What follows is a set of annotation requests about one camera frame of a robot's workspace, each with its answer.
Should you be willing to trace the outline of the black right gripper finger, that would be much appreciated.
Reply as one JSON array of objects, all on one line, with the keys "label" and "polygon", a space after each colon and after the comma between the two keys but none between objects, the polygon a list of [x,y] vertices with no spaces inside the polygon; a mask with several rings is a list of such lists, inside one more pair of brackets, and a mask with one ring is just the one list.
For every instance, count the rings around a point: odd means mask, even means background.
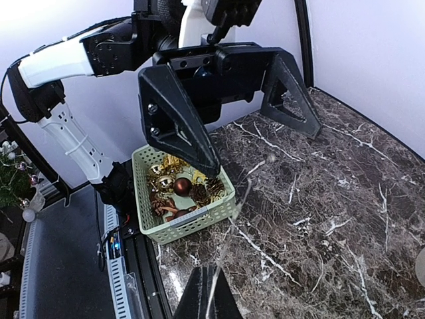
[{"label": "black right gripper finger", "polygon": [[194,268],[174,318],[242,318],[226,277],[217,265]]}]

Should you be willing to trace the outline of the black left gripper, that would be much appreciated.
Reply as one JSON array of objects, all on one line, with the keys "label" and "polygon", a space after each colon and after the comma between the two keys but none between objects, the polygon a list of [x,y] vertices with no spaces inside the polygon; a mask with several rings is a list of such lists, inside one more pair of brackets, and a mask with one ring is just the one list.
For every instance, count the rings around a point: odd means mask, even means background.
[{"label": "black left gripper", "polygon": [[290,53],[234,43],[235,27],[249,26],[259,1],[182,1],[178,46],[161,43],[151,67],[138,74],[146,142],[205,174],[220,173],[219,156],[204,124],[223,104],[264,93],[261,115],[315,139],[322,124]]}]

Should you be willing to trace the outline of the small green christmas tree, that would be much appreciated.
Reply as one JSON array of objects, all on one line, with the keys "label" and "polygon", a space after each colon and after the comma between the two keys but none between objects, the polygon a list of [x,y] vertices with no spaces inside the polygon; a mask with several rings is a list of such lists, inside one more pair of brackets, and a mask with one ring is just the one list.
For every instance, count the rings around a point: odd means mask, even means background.
[{"label": "small green christmas tree", "polygon": [[414,270],[415,270],[415,275],[416,275],[416,278],[418,279],[418,282],[422,286],[425,286],[425,249],[422,249],[418,253],[418,256],[416,257],[416,261],[415,261]]}]

